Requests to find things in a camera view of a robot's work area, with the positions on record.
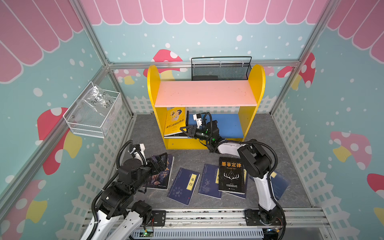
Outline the clear plastic bag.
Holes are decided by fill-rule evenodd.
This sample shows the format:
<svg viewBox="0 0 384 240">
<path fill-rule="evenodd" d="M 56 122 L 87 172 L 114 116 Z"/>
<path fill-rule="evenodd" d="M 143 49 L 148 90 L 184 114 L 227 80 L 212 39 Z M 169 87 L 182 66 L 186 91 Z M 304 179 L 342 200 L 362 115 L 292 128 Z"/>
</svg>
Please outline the clear plastic bag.
<svg viewBox="0 0 384 240">
<path fill-rule="evenodd" d="M 85 96 L 78 101 L 84 110 L 89 110 L 103 118 L 108 115 L 114 102 L 115 99 L 97 85 L 89 89 Z"/>
</svg>

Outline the navy book floral cover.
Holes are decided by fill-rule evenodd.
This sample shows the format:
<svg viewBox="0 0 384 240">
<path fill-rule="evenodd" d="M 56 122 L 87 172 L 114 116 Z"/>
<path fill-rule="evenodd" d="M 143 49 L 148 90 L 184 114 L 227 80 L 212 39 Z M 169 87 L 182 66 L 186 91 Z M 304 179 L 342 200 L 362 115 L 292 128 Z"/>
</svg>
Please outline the navy book floral cover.
<svg viewBox="0 0 384 240">
<path fill-rule="evenodd" d="M 199 186 L 199 194 L 221 199 L 222 192 L 219 191 L 219 167 L 205 164 L 203 176 Z"/>
</svg>

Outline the navy book at right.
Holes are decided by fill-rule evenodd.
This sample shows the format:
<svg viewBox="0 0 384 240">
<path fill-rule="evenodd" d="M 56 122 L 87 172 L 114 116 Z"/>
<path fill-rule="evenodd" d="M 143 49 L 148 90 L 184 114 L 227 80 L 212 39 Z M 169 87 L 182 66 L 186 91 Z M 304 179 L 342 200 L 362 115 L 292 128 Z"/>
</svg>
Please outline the navy book at right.
<svg viewBox="0 0 384 240">
<path fill-rule="evenodd" d="M 273 172 L 271 174 L 271 183 L 275 198 L 277 200 L 280 200 L 291 182 L 286 179 L 282 174 L 278 172 Z"/>
</svg>

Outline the black antler cover book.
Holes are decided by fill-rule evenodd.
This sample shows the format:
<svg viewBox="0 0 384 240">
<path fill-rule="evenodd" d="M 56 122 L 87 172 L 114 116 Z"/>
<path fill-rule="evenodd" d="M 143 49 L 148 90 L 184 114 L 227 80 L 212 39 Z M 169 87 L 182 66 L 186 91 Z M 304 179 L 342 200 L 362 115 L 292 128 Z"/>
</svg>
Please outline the black antler cover book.
<svg viewBox="0 0 384 240">
<path fill-rule="evenodd" d="M 244 172 L 241 159 L 219 158 L 219 191 L 230 193 L 245 193 Z"/>
</svg>

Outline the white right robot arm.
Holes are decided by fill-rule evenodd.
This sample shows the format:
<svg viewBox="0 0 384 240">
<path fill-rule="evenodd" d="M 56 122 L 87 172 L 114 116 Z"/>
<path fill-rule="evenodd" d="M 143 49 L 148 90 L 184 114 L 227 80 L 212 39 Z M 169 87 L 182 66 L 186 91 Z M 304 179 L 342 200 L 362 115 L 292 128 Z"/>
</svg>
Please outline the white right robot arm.
<svg viewBox="0 0 384 240">
<path fill-rule="evenodd" d="M 284 209 L 278 203 L 272 185 L 271 175 L 278 166 L 277 153 L 267 144 L 255 139 L 241 142 L 224 139 L 220 136 L 217 121 L 211 113 L 194 115 L 197 125 L 181 127 L 188 138 L 205 141 L 203 144 L 210 153 L 235 156 L 253 178 L 259 197 L 258 209 L 245 210 L 248 226 L 266 226 L 264 235 L 281 240 L 286 232 L 287 220 Z"/>
</svg>

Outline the black wolf cover book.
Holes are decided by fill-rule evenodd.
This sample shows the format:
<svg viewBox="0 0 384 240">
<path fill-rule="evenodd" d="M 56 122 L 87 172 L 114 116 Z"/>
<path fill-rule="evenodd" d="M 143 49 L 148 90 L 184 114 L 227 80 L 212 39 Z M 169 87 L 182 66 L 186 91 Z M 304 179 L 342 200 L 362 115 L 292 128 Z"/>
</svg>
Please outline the black wolf cover book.
<svg viewBox="0 0 384 240">
<path fill-rule="evenodd" d="M 188 132 L 187 127 L 189 126 L 189 111 L 186 112 L 186 127 L 185 127 L 185 132 Z"/>
</svg>

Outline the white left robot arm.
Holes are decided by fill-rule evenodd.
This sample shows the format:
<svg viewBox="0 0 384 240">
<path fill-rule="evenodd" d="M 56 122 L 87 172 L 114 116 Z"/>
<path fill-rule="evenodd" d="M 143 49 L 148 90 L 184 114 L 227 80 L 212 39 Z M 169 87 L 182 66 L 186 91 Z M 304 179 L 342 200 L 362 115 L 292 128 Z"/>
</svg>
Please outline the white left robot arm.
<svg viewBox="0 0 384 240">
<path fill-rule="evenodd" d="M 166 211 L 153 211 L 145 201 L 134 201 L 149 179 L 167 168 L 168 154 L 145 158 L 144 144 L 125 142 L 116 156 L 116 172 L 91 204 L 93 218 L 82 235 L 83 240 L 133 239 L 136 229 L 152 237 L 155 227 L 165 226 Z"/>
</svg>

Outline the dark portrait cover book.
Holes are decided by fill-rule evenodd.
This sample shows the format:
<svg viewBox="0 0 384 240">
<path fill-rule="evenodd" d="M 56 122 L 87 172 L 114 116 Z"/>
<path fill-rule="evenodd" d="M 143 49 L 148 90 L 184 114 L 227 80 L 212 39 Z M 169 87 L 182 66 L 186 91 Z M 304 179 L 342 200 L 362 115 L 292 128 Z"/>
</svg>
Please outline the dark portrait cover book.
<svg viewBox="0 0 384 240">
<path fill-rule="evenodd" d="M 167 167 L 157 175 L 150 176 L 147 181 L 146 187 L 155 190 L 167 190 L 170 184 L 170 176 L 172 173 L 174 156 L 168 155 Z"/>
</svg>

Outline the navy book under black book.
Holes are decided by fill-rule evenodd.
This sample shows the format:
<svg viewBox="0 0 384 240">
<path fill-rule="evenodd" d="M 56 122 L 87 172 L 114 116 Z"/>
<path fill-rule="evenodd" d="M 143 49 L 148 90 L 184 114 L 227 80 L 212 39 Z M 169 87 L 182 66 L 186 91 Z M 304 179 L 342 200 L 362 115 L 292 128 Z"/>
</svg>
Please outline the navy book under black book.
<svg viewBox="0 0 384 240">
<path fill-rule="evenodd" d="M 230 192 L 225 192 L 226 194 L 241 198 L 241 199 L 246 199 L 247 197 L 247 185 L 248 185 L 248 173 L 245 169 L 243 169 L 244 172 L 244 186 L 245 186 L 245 193 L 244 194 L 239 194 L 239 193 L 230 193 Z"/>
</svg>

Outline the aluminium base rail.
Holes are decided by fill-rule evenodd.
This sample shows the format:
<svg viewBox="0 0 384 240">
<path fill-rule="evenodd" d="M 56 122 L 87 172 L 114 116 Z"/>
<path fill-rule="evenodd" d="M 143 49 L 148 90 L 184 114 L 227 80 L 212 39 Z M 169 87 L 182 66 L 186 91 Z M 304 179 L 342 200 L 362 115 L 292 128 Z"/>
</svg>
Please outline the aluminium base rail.
<svg viewBox="0 0 384 240">
<path fill-rule="evenodd" d="M 155 228 L 245 228 L 245 209 L 162 209 L 154 210 Z M 330 226 L 321 208 L 285 208 L 287 228 L 327 228 Z"/>
</svg>

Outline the yellow bookshelf with coloured shelves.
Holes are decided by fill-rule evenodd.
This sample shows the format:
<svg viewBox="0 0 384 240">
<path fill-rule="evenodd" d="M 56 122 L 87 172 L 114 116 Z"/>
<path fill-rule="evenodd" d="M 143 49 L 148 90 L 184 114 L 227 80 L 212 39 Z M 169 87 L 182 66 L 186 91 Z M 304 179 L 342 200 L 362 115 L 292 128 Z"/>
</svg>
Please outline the yellow bookshelf with coloured shelves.
<svg viewBox="0 0 384 240">
<path fill-rule="evenodd" d="M 162 81 L 156 66 L 148 70 L 148 92 L 160 132 L 166 129 L 168 108 L 238 107 L 237 114 L 212 114 L 222 138 L 244 141 L 266 87 L 265 70 L 255 65 L 247 80 Z"/>
</svg>

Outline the yellow cartoon cover book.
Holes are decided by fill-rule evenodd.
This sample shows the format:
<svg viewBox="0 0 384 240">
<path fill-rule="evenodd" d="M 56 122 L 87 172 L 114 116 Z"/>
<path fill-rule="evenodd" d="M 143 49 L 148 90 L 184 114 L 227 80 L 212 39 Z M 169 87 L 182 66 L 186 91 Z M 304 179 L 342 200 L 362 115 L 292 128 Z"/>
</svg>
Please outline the yellow cartoon cover book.
<svg viewBox="0 0 384 240">
<path fill-rule="evenodd" d="M 180 128 L 187 126 L 186 117 L 185 107 L 175 107 L 168 110 L 164 129 L 164 138 L 187 138 L 187 135 L 180 130 Z"/>
</svg>

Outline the navy book yellow label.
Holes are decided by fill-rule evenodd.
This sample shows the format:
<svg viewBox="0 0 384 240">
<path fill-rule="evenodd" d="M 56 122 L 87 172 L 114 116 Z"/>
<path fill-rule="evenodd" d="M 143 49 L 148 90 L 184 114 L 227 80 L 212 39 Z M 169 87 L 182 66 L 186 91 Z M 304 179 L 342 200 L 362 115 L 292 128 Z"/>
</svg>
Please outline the navy book yellow label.
<svg viewBox="0 0 384 240">
<path fill-rule="evenodd" d="M 185 206 L 191 202 L 200 173 L 180 168 L 168 192 L 167 197 Z"/>
</svg>

